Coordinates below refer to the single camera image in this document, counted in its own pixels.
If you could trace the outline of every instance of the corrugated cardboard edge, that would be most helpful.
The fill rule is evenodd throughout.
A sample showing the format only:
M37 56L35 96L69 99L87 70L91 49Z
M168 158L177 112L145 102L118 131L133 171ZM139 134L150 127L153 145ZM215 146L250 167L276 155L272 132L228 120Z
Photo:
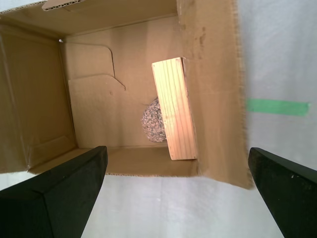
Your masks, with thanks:
M8 13L8 12L16 11L16 10L27 8L27 7L30 7L30 6L40 5L40 4L43 4L45 2L46 1L38 1L38 2L34 2L34 3L23 5L23 6L14 7L14 8L8 9L8 10L0 11L0 14L5 14L5 13Z
M245 98L245 65L243 61L243 51L242 51L242 44L241 44L241 34L240 34L240 24L239 24L239 13L238 13L238 5L237 0L230 0L231 2L231 10L234 18L234 36L236 40L236 54L237 59L239 62L239 81L240 81L240 91L241 91L241 99L240 99L240 108L243 111L243 117L241 120L241 127L243 128L243 135L245 144L247 144L248 137L247 137L247 126L246 126L246 98ZM245 153L248 155L248 149L245 148ZM249 178L249 184L247 188L251 189L254 187L253 178L251 175L251 171L249 167L247 167L247 175Z
M73 5L76 3L79 3L84 0L75 0L75 1L69 1L69 0L48 0L43 6L42 9L44 11L50 11L56 8L61 8L69 5Z

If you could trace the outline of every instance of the box wall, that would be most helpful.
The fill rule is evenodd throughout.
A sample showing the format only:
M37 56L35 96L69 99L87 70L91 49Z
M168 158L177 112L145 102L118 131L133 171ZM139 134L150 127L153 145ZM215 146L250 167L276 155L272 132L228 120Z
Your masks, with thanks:
M0 120L11 131L1 141L6 151L16 151L4 153L2 171L25 170L75 147L59 46L5 25L0 35L5 67L0 96L7 102Z

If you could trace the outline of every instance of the white backdrop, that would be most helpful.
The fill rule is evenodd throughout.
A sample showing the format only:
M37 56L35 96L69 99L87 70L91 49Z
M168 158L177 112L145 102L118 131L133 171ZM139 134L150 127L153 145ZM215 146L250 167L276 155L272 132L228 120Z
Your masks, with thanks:
M33 2L0 0L0 10ZM247 96L310 102L306 117L248 113L249 147L317 170L317 1L238 0ZM0 188L28 178L0 175ZM257 190L208 178L106 176L83 238L282 238Z

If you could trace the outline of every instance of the wooden block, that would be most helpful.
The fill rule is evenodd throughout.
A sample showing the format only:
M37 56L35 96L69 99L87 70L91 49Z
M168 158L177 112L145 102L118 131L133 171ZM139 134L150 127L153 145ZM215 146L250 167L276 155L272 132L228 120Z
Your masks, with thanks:
M196 159L196 139L182 59L156 62L152 69L171 159Z

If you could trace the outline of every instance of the granite rock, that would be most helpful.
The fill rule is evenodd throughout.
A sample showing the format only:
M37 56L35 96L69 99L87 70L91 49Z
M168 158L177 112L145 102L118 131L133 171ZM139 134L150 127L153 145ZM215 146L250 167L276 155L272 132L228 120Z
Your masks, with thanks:
M142 127L147 138L152 142L162 142L166 140L162 113L160 111L159 99L156 98L144 111Z

